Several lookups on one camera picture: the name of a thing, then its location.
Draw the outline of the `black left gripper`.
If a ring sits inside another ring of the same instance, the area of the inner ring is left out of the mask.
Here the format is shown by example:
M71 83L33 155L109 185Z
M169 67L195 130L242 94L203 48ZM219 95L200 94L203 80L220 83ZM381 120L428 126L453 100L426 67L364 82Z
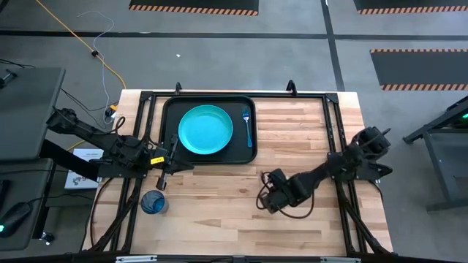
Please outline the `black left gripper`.
M167 148L154 146L149 150L150 153L150 165L153 169L160 169L162 171L159 179L156 182L156 188L158 190L165 190L167 185L167 177L169 175L178 173L178 172L185 172L185 171L192 171L195 167L194 164L175 159L174 155L176 153L176 148L178 145L178 135L173 134L171 137L170 145Z

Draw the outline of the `teal round plate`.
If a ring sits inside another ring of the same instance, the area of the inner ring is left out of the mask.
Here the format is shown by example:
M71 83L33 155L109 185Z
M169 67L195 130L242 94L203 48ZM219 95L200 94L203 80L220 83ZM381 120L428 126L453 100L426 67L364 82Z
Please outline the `teal round plate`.
M221 107L204 104L188 110L178 125L178 138L190 152L210 155L224 149L233 136L233 121Z

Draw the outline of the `blue plastic fork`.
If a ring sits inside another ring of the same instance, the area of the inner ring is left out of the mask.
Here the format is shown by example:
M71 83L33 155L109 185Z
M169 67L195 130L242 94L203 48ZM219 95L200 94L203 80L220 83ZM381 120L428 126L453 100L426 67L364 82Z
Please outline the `blue plastic fork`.
M250 126L249 126L250 114L249 114L249 108L248 107L244 107L242 109L242 118L243 118L244 123L246 125L247 146L249 148L251 148L253 146L253 144L252 144L252 136L251 136Z

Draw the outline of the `blue translucent cup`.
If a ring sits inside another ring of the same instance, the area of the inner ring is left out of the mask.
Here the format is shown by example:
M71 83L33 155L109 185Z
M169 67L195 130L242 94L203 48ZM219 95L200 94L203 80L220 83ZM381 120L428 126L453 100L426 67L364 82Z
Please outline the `blue translucent cup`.
M163 214L167 212L169 202L161 191L151 190L143 195L140 207L149 215Z

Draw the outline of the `black rectangular tray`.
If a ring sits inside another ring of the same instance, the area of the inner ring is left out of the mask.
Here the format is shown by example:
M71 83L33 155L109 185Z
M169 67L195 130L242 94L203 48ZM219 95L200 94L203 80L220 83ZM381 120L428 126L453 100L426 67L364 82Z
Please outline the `black rectangular tray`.
M188 151L178 141L175 156L194 165L208 164L247 164L257 155L256 109L247 96L174 96L168 99L162 110L159 144L170 145L173 134L178 135L178 125L183 115L196 106L212 104L225 110L233 121L233 136L227 146L217 153L199 155ZM247 146L246 125L242 109L249 108L249 126L253 146Z

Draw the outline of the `white printed box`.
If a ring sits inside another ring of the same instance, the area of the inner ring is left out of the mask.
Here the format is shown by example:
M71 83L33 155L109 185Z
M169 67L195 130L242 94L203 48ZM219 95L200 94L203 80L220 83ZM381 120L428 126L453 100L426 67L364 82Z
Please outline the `white printed box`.
M101 149L83 149L76 148L73 150L73 154L80 159L90 161L92 159L99 159L102 157L103 150ZM81 189L92 189L97 188L99 183L102 181L101 178L97 178L97 181L88 179L82 175L72 172L68 172L67 179L64 184L64 188L67 190L81 190Z

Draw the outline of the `black desk support beam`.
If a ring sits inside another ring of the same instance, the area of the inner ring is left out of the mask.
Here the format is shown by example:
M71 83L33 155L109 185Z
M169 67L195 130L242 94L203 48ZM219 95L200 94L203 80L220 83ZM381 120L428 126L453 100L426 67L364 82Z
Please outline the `black desk support beam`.
M99 171L97 165L90 164L88 161L75 156L54 142L44 140L39 156L52 159L55 164L97 182Z

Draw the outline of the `grey desk panel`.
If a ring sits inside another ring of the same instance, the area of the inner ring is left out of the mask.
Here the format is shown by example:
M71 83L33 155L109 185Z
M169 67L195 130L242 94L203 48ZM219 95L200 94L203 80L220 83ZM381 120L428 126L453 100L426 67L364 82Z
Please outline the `grey desk panel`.
M40 239L49 208L46 207L56 165L50 159L0 164L0 218L15 204L28 202L32 211L10 237L0 238L0 251L25 249Z
M0 89L0 162L36 159L66 70L9 70L18 76Z

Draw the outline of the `neighbouring workstation table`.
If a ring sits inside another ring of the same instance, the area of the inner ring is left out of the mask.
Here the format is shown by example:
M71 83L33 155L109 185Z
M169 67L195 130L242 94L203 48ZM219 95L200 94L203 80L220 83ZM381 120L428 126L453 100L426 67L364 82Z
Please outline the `neighbouring workstation table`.
M403 137L411 144L422 139L426 144L432 166L440 184L444 200L428 205L436 212L468 207L457 180L468 179L468 96L449 106L443 114Z

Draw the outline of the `black orange-striped floor mat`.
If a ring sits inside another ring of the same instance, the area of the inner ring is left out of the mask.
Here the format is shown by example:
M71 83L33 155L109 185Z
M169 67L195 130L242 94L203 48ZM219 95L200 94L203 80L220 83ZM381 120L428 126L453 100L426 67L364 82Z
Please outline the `black orange-striped floor mat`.
M259 0L130 0L129 10L257 16Z
M468 49L372 49L384 91L468 91Z
M468 0L353 0L361 15L468 12Z

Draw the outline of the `black computer mouse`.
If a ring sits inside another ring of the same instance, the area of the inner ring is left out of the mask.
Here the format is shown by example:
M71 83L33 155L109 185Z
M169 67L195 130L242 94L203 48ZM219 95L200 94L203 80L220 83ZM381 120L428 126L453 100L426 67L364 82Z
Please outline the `black computer mouse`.
M28 202L19 202L13 205L0 218L0 238L12 236L22 222L29 216L32 208Z

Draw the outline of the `small black desk item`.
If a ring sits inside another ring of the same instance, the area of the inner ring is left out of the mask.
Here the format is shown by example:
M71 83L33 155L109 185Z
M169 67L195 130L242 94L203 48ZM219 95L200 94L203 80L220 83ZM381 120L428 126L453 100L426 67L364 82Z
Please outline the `small black desk item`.
M18 76L15 72L9 69L6 69L6 72L7 74L4 77L0 77L0 89L6 87L9 82Z

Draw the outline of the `silver aluminium bracket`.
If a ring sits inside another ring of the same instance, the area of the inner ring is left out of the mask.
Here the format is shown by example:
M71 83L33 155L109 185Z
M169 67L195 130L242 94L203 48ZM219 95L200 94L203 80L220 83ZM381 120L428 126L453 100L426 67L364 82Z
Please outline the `silver aluminium bracket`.
M350 257L320 257L320 263L362 263L359 258Z
M157 255L118 256L115 263L156 263Z

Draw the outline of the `black aluminium table frame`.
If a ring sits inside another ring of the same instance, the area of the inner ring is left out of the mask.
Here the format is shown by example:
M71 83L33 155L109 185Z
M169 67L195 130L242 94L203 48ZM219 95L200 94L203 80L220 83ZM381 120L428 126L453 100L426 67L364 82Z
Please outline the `black aluminium table frame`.
M369 251L353 223L343 226L336 184L325 180L313 201L271 214L256 207L260 173L310 170L363 127L355 92L250 91L257 155L248 164L200 165L167 180L166 213L135 207L110 241L130 254L344 256Z

